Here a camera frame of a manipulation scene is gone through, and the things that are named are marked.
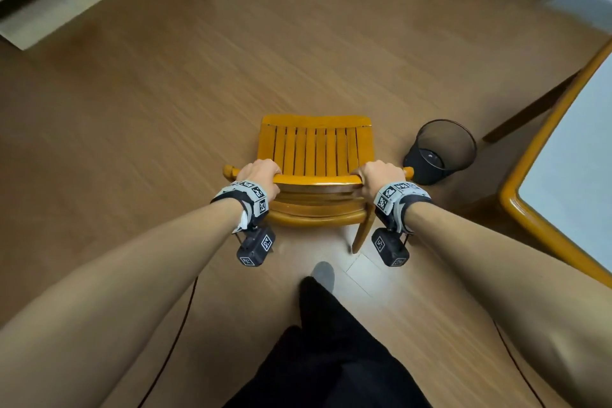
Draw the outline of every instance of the black pants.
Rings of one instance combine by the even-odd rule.
[[[299,304],[302,327],[285,330],[226,408],[430,406],[404,366],[311,276]]]

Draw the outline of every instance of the hand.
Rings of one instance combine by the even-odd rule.
[[[254,163],[249,163],[240,170],[236,181],[249,180],[257,183],[266,192],[268,203],[273,201],[279,195],[279,187],[272,182],[275,174],[281,174],[279,165],[272,160],[256,160]]]
[[[378,191],[387,184],[406,180],[402,168],[383,161],[369,161],[357,168],[351,174],[358,175],[363,181],[363,187],[356,191],[356,196],[363,197],[367,202],[374,203]]]

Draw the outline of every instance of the white tabletop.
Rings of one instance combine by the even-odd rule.
[[[612,55],[565,113],[518,195],[612,272]]]

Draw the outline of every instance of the chair seat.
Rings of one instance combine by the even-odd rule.
[[[370,118],[267,115],[258,159],[273,159],[285,175],[346,176],[374,159]]]

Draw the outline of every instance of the wrist strap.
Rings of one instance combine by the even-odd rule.
[[[229,186],[221,189],[210,203],[227,198],[238,200],[242,204],[247,218],[246,226],[243,226],[243,222],[241,222],[234,232],[258,226],[269,210],[266,192],[253,181],[232,182]]]
[[[378,191],[374,198],[376,215],[391,231],[412,234],[404,226],[406,209],[416,202],[433,203],[429,194],[414,183],[405,181],[387,184]]]

